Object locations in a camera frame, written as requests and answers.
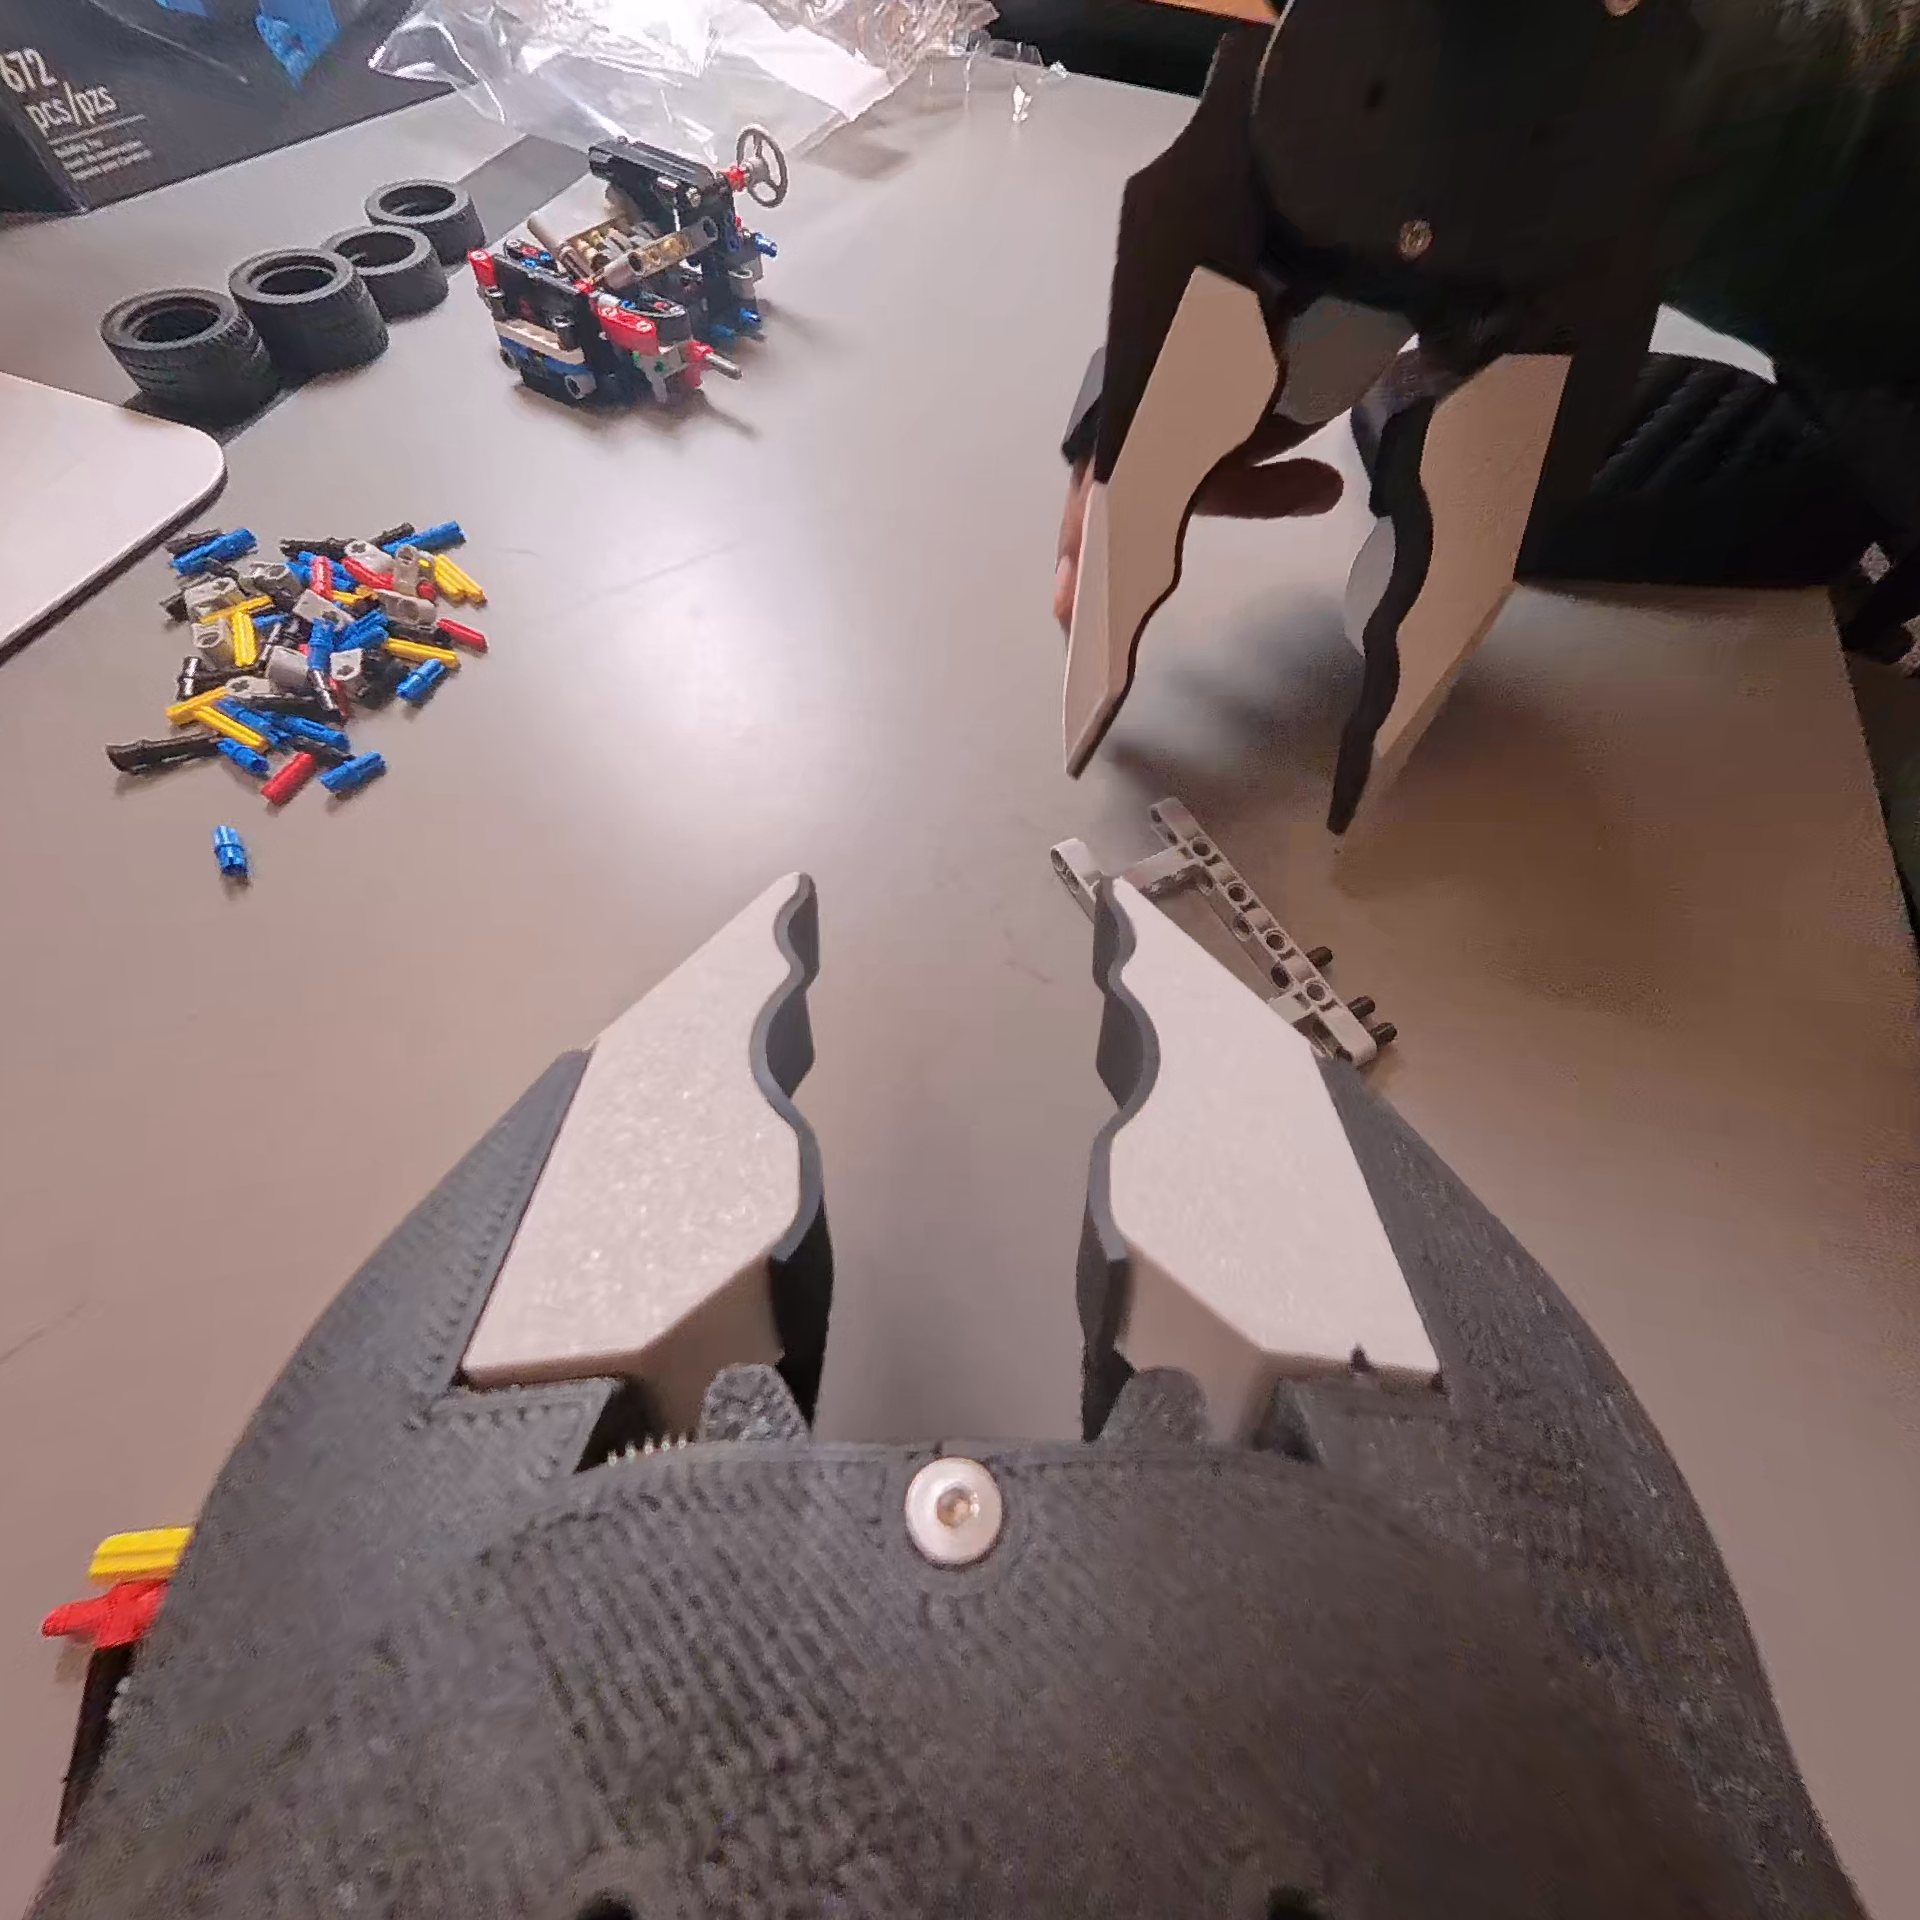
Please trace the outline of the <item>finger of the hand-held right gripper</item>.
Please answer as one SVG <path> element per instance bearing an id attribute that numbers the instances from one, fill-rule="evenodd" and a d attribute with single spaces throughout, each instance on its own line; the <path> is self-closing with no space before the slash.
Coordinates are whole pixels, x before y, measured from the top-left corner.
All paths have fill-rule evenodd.
<path id="1" fill-rule="evenodd" d="M 1254 288 L 1193 270 L 1142 399 L 1093 481 L 1066 656 L 1066 772 L 1080 778 L 1135 677 L 1138 634 L 1172 594 L 1187 520 L 1212 473 L 1263 419 L 1319 434 L 1412 338 L 1389 307 L 1319 298 L 1277 332 Z"/>
<path id="2" fill-rule="evenodd" d="M 1383 422 L 1375 523 L 1342 604 L 1362 679 L 1338 734 L 1333 830 L 1357 828 L 1402 772 L 1511 598 L 1569 369 L 1561 350 L 1511 350 Z"/>

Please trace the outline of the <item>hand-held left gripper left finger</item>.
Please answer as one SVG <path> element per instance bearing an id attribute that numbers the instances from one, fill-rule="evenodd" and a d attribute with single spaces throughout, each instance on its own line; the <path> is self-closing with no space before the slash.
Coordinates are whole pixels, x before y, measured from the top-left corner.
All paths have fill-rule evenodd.
<path id="1" fill-rule="evenodd" d="M 694 1426 L 728 1367 L 816 1417 L 833 1239 L 797 1107 L 821 971 L 811 874 L 781 874 L 591 1044 L 467 1342 L 477 1388 L 630 1378 Z"/>

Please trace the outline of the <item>clear plastic bag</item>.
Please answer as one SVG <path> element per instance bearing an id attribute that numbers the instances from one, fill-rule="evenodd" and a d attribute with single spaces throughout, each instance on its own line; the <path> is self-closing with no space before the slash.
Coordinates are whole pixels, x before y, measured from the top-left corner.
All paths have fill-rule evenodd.
<path id="1" fill-rule="evenodd" d="M 518 135 L 702 161 L 733 159 L 750 125 L 802 156 L 896 91 L 980 93 L 1025 123 L 1066 78 L 999 34 L 994 2 L 416 2 L 370 64 L 451 85 Z"/>

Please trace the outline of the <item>black lego set box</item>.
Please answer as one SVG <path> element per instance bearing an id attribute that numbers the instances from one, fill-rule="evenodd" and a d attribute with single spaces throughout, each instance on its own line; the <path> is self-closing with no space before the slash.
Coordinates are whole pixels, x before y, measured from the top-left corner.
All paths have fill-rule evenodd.
<path id="1" fill-rule="evenodd" d="M 86 214 L 451 91 L 409 2 L 5 2 L 5 214 Z"/>

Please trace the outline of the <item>partly built lego vehicle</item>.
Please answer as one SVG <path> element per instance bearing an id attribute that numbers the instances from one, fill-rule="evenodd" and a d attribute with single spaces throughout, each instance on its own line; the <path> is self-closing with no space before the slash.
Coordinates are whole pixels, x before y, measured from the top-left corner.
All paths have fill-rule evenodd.
<path id="1" fill-rule="evenodd" d="M 760 125 L 724 164 L 594 141 L 586 180 L 467 253 L 500 360 L 566 407 L 675 407 L 702 374 L 740 378 L 733 350 L 760 338 L 760 266 L 779 258 L 750 214 L 786 196 L 787 156 Z"/>

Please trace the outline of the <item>grey lego frame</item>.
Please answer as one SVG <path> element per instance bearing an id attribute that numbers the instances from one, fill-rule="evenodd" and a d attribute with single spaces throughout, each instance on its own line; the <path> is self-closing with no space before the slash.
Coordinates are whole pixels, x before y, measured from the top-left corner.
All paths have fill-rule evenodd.
<path id="1" fill-rule="evenodd" d="M 1316 972 L 1298 944 L 1213 830 L 1179 802 L 1160 798 L 1147 807 L 1158 848 L 1135 862 L 1107 871 L 1083 837 L 1062 837 L 1048 848 L 1051 871 L 1062 879 L 1080 910 L 1097 916 L 1097 891 L 1110 879 L 1126 879 L 1142 900 L 1169 911 L 1178 900 L 1196 900 L 1224 928 L 1224 964 L 1284 1016 L 1319 1056 L 1365 1071 L 1389 1049 L 1375 1049 L 1365 1033 L 1378 1013 L 1362 1024 L 1347 1009 L 1328 972 Z"/>

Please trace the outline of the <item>pile of blue lego pieces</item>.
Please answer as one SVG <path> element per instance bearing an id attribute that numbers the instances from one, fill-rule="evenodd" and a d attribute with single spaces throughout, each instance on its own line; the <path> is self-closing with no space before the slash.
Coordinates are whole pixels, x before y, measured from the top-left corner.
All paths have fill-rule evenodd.
<path id="1" fill-rule="evenodd" d="M 460 520 L 400 520 L 372 536 L 261 541 L 199 526 L 164 541 L 164 615 L 182 659 L 159 734 L 116 740 L 119 780 L 227 768 L 272 810 L 303 790 L 350 802 L 388 765 L 354 725 L 421 710 L 469 659 L 487 592 L 462 565 Z"/>

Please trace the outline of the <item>person's right hand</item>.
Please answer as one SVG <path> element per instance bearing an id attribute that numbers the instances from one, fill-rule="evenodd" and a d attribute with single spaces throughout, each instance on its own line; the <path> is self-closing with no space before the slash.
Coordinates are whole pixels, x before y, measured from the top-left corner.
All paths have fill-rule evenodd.
<path id="1" fill-rule="evenodd" d="M 1274 436 L 1260 438 L 1260 446 L 1269 444 L 1271 451 L 1245 451 L 1224 458 L 1202 488 L 1193 500 L 1193 517 L 1226 517 L 1226 520 L 1319 517 L 1338 505 L 1347 491 L 1338 469 L 1325 467 L 1321 458 L 1282 456 L 1274 451 L 1282 446 Z M 1070 467 L 1070 492 L 1066 492 L 1057 547 L 1054 547 L 1054 578 L 1051 578 L 1051 615 L 1066 634 L 1072 629 L 1072 600 L 1080 592 L 1090 492 L 1093 492 L 1093 458 L 1080 458 Z"/>

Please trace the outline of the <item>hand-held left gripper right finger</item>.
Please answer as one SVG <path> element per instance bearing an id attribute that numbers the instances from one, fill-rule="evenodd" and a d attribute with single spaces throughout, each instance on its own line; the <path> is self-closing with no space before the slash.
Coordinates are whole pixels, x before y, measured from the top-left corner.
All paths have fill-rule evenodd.
<path id="1" fill-rule="evenodd" d="M 1131 879 L 1097 887 L 1097 1071 L 1113 1100 L 1080 1243 L 1083 1432 L 1158 1370 L 1251 1440 L 1284 1378 L 1428 1392 L 1443 1362 L 1328 1060 Z"/>

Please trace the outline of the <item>black lego tyres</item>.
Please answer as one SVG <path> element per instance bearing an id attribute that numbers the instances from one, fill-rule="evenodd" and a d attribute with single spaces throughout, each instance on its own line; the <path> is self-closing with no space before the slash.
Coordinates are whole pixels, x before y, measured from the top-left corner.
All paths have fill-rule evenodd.
<path id="1" fill-rule="evenodd" d="M 452 266 L 484 243 L 467 185 L 395 180 L 364 198 L 354 227 L 317 247 L 254 253 L 222 291 L 172 288 L 113 305 L 101 343 L 149 412 L 243 422 L 285 390 L 377 360 L 393 322 L 438 310 Z"/>

